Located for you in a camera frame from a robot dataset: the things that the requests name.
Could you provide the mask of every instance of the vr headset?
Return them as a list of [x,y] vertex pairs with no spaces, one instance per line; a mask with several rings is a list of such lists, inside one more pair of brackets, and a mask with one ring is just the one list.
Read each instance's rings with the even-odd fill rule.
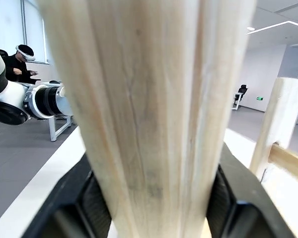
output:
[[34,61],[34,60],[35,60],[35,56],[30,56],[30,55],[24,53],[23,51],[21,51],[21,50],[19,49],[19,46],[16,46],[15,49],[16,49],[18,52],[20,52],[20,53],[24,56],[24,58],[25,58],[27,61]]

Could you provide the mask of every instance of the black jacket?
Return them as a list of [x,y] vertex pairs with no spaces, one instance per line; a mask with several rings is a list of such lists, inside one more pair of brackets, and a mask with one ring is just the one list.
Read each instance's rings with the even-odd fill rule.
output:
[[[3,57],[5,63],[5,77],[7,80],[14,82],[30,83],[33,79],[30,78],[31,74],[26,68],[25,62],[20,62],[16,59],[15,55]],[[22,71],[21,75],[13,73],[13,68],[18,68]]]

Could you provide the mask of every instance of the window frame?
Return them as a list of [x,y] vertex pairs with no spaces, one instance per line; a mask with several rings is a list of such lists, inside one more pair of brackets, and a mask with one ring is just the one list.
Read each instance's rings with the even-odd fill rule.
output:
[[[23,33],[23,42],[25,45],[28,44],[27,40],[27,33],[26,33],[26,21],[25,21],[25,2],[32,5],[34,8],[39,10],[36,5],[34,5],[32,2],[28,0],[20,0],[20,6],[21,6],[21,21],[22,21],[22,33]],[[40,64],[49,64],[49,59],[47,58],[47,48],[46,48],[46,34],[45,34],[45,28],[44,28],[44,20],[42,18],[42,29],[43,29],[43,50],[44,50],[44,62],[42,61],[32,61],[31,63],[40,63]]]

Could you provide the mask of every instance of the wooden frame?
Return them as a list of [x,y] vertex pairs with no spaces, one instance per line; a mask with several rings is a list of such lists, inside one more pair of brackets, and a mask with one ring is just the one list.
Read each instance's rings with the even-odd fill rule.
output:
[[121,238],[198,238],[254,0],[39,0]]
[[273,144],[269,161],[298,178],[298,155],[294,152],[285,150],[277,144]]
[[277,78],[264,115],[250,170],[261,180],[273,143],[288,148],[298,117],[298,79]]

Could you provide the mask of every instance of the gray floor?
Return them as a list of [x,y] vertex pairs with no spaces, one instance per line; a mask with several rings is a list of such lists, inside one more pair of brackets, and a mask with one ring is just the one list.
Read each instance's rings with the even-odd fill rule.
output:
[[[232,111],[228,127],[254,141],[257,140],[264,113],[240,107],[238,111]],[[295,126],[289,149],[298,153],[298,125]]]
[[[57,127],[64,121],[57,121]],[[47,121],[31,119],[19,126],[0,123],[0,217],[75,126],[55,142]]]

